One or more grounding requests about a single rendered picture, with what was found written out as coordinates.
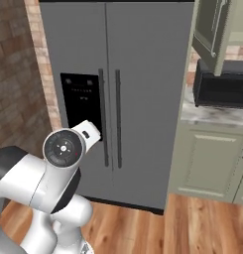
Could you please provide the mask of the plain grey fridge door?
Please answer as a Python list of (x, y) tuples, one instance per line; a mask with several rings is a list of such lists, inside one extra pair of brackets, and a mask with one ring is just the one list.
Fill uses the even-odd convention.
[[(106, 5), (113, 198), (165, 208), (194, 3)], [(118, 168), (115, 69), (121, 78), (122, 168)]]

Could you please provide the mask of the grey fridge door with dispenser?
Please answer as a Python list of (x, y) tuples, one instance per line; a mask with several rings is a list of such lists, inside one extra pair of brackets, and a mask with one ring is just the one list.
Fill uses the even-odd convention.
[(113, 190), (112, 159), (105, 167), (98, 70), (103, 69), (106, 128), (109, 131), (105, 74), (107, 71), (104, 5), (92, 2), (42, 2), (41, 14), (47, 38), (61, 125), (73, 127), (92, 122), (101, 139), (80, 163), (81, 195), (109, 199)]

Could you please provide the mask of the wide green base cupboard door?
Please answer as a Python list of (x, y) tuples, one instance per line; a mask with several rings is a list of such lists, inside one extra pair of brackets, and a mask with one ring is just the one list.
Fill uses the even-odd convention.
[(180, 191), (225, 200), (243, 150), (243, 135), (192, 131)]

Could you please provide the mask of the black microwave oven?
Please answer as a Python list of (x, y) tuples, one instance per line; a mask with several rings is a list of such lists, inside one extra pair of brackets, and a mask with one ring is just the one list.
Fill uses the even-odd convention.
[(215, 76), (203, 60), (198, 60), (192, 88), (194, 104), (243, 109), (243, 61), (225, 61)]

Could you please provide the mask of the green wall cupboard door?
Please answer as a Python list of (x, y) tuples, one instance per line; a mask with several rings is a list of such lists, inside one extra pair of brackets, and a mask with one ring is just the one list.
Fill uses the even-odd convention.
[(213, 58), (210, 55), (213, 38), (211, 26), (216, 7), (216, 1), (217, 0), (198, 1), (192, 46), (199, 54), (201, 59), (205, 62), (209, 70), (212, 71), (215, 76), (220, 76), (223, 69), (226, 50), (229, 45), (229, 37), (237, 0), (227, 0), (226, 5), (224, 5), (222, 8), (214, 48), (216, 56)]

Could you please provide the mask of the green wall cupboard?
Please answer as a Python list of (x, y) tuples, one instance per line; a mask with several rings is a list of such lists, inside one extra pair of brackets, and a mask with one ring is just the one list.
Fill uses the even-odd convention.
[(243, 0), (237, 0), (229, 37), (230, 46), (243, 46)]

